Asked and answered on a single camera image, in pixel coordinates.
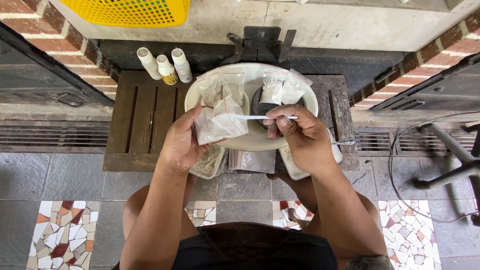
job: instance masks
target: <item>yellow crate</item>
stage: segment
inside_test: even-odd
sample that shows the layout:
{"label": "yellow crate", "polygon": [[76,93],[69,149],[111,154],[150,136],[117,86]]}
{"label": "yellow crate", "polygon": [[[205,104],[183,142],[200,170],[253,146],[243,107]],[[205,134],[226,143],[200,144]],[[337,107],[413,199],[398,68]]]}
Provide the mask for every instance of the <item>yellow crate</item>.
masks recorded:
{"label": "yellow crate", "polygon": [[190,0],[60,0],[86,21],[122,27],[179,26]]}

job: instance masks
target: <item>broken tile mosaic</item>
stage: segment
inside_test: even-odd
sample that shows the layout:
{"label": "broken tile mosaic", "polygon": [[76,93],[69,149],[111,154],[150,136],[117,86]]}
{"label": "broken tile mosaic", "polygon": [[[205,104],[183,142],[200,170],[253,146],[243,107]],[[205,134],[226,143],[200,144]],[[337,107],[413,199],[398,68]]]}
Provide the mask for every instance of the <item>broken tile mosaic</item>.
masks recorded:
{"label": "broken tile mosaic", "polygon": [[216,201],[192,201],[185,211],[195,227],[216,224]]}
{"label": "broken tile mosaic", "polygon": [[299,223],[308,224],[313,218],[313,214],[300,201],[273,201],[272,213],[272,224],[287,229],[300,230]]}
{"label": "broken tile mosaic", "polygon": [[378,201],[388,256],[395,270],[441,270],[428,201]]}
{"label": "broken tile mosaic", "polygon": [[26,268],[89,270],[99,204],[97,201],[42,201]]}

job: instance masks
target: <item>brick wall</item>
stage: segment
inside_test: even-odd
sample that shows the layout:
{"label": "brick wall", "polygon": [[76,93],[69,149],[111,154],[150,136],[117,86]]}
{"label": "brick wall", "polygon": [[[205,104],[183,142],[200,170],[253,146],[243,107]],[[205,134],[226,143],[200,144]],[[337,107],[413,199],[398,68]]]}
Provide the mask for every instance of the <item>brick wall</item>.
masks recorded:
{"label": "brick wall", "polygon": [[0,21],[96,87],[115,98],[118,75],[98,50],[48,0],[2,0]]}
{"label": "brick wall", "polygon": [[480,10],[456,24],[420,51],[408,53],[397,72],[379,83],[372,82],[351,96],[352,110],[368,110],[415,86],[464,57],[480,52]]}

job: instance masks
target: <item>wooden bench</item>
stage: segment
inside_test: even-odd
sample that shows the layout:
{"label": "wooden bench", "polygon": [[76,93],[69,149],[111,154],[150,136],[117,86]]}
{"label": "wooden bench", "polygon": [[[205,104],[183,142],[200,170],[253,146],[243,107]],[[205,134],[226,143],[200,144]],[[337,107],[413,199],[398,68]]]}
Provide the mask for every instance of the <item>wooden bench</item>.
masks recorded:
{"label": "wooden bench", "polygon": [[[355,138],[347,88],[341,75],[308,75],[319,104],[319,118],[336,140]],[[113,107],[103,170],[153,172],[168,128],[184,112],[184,100],[193,81],[174,86],[152,79],[146,71],[120,74]],[[340,146],[340,168],[355,170],[359,164],[355,146]],[[276,172],[286,172],[277,152]]]}

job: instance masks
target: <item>wire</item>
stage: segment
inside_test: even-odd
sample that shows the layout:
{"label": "wire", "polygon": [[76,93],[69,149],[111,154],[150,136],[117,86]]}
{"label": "wire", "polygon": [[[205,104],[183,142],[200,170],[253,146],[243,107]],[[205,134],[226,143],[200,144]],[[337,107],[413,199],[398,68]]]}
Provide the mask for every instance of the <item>wire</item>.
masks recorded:
{"label": "wire", "polygon": [[454,220],[451,220],[451,221],[441,221],[441,220],[438,220],[438,219],[434,219],[433,217],[429,217],[428,215],[425,215],[425,214],[422,214],[418,211],[416,211],[415,209],[413,209],[411,206],[409,206],[404,199],[402,199],[402,197],[400,196],[400,193],[398,192],[397,188],[395,187],[395,183],[393,181],[393,152],[394,152],[394,148],[395,148],[395,144],[396,142],[398,141],[398,139],[403,135],[405,134],[407,131],[409,131],[410,129],[420,125],[420,124],[423,124],[423,123],[426,123],[426,122],[430,122],[430,121],[433,121],[433,120],[437,120],[437,119],[440,119],[440,118],[446,118],[446,117],[451,117],[451,116],[456,116],[456,115],[462,115],[462,114],[474,114],[474,113],[480,113],[480,111],[472,111],[472,112],[461,112],[461,113],[454,113],[454,114],[449,114],[449,115],[444,115],[444,116],[438,116],[438,117],[434,117],[434,118],[431,118],[431,119],[428,119],[428,120],[425,120],[423,122],[420,122],[418,124],[415,124],[409,128],[407,128],[404,132],[402,132],[400,135],[398,135],[395,140],[393,141],[392,143],[392,147],[390,148],[390,156],[388,157],[388,166],[389,166],[389,170],[388,170],[388,173],[390,174],[390,181],[392,182],[392,187],[393,187],[393,190],[395,191],[395,194],[396,196],[410,209],[412,209],[414,212],[416,212],[417,214],[420,214],[424,217],[427,217],[427,218],[430,218],[431,220],[433,221],[436,221],[436,222],[439,222],[439,223],[451,223],[451,222],[455,222],[457,220],[460,220],[462,218],[465,218],[465,217],[468,217],[468,216],[471,216],[471,215],[474,215],[474,214],[477,214],[477,213],[480,213],[480,211],[477,211],[477,212],[473,212],[473,213],[469,213],[469,214],[466,214],[466,215],[463,215],[457,219],[454,219]]}

